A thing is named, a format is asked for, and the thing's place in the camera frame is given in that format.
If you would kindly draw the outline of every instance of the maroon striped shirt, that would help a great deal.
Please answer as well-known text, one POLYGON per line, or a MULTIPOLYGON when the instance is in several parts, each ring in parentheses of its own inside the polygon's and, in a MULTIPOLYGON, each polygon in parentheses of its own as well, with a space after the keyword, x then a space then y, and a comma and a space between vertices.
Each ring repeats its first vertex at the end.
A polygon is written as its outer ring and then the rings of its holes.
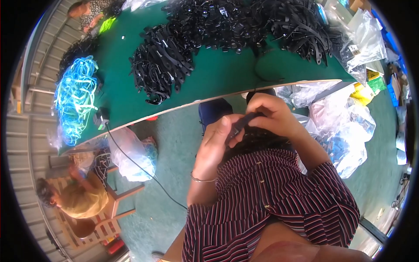
POLYGON ((355 234, 358 206, 331 163, 307 177, 297 154, 268 149, 234 157, 218 174, 218 201, 188 208, 185 262, 248 261, 270 217, 317 245, 348 247, 355 234))

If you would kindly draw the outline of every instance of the bracelet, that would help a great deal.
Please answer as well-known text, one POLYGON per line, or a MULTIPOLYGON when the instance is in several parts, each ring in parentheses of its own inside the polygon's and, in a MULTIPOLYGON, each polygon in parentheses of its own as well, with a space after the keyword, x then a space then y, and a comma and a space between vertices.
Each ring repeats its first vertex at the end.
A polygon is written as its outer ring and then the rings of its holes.
POLYGON ((217 177, 217 178, 214 178, 213 180, 200 180, 200 179, 194 178, 194 176, 192 176, 192 172, 191 172, 191 178, 192 178, 192 180, 194 180, 195 182, 214 182, 215 180, 217 180, 217 179, 218 179, 218 177, 217 177))

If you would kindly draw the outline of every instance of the pile of blue straps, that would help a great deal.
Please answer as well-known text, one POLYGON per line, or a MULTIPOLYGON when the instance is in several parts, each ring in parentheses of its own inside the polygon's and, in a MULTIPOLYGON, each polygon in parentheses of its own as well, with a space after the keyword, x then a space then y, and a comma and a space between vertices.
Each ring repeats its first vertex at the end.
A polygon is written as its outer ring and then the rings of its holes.
POLYGON ((77 58, 57 84, 54 103, 62 128, 62 139, 67 145, 76 145, 87 126, 90 110, 98 109, 93 105, 98 86, 93 74, 97 69, 93 56, 77 58))

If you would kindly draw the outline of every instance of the hand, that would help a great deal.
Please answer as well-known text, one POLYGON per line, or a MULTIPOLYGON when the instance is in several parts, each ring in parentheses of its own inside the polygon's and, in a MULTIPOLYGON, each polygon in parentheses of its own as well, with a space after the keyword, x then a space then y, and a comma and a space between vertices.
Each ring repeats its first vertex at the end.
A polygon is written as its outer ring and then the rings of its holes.
POLYGON ((70 176, 77 181, 83 179, 83 177, 80 175, 78 167, 76 167, 74 163, 70 163, 68 166, 68 172, 70 173, 70 176))
POLYGON ((250 112, 262 112, 267 117, 257 117, 249 122, 249 126, 260 127, 276 135, 290 138, 302 127, 284 100, 276 96, 254 94, 246 109, 247 114, 250 112))
POLYGON ((96 19, 93 19, 93 20, 90 22, 89 27, 90 27, 90 28, 93 28, 93 27, 95 27, 97 24, 98 24, 97 20, 96 20, 96 19))
MULTIPOLYGON (((227 115, 207 126, 195 161, 193 170, 195 178, 201 180, 213 179, 205 177, 205 175, 213 174, 217 170, 217 165, 221 163, 225 152, 225 140, 231 130, 231 125, 242 117, 243 115, 241 114, 227 115)), ((238 142, 242 141, 243 135, 244 130, 241 130, 228 145, 233 148, 238 142)))

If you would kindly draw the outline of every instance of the green table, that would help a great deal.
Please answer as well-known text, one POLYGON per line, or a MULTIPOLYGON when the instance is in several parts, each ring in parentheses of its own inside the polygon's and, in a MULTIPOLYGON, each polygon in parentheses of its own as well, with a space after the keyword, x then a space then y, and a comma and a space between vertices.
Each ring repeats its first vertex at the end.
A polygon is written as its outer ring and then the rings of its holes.
MULTIPOLYGON (((199 54, 193 58, 195 70, 191 76, 186 77, 180 93, 173 92, 170 99, 158 106, 147 104, 146 94, 138 93, 133 76, 128 76, 131 70, 128 57, 143 42, 139 33, 145 27, 168 22, 166 13, 160 10, 164 5, 163 2, 132 13, 129 9, 123 11, 111 29, 102 34, 100 46, 93 54, 99 66, 97 74, 103 81, 103 94, 96 96, 95 106, 109 109, 111 130, 199 103, 198 100, 210 100, 272 85, 261 83, 254 73, 255 70, 265 79, 284 78, 282 86, 301 80, 354 80, 335 58, 328 58, 328 67, 324 63, 317 65, 315 62, 302 60, 297 54, 280 50, 276 42, 268 41, 268 45, 275 50, 260 58, 256 67, 255 57, 249 48, 243 50, 242 54, 236 54, 232 51, 223 53, 220 49, 201 47, 199 54)), ((105 132, 106 130, 98 130, 92 119, 89 119, 77 145, 105 132)), ((71 147, 64 145, 59 153, 69 149, 71 147)))

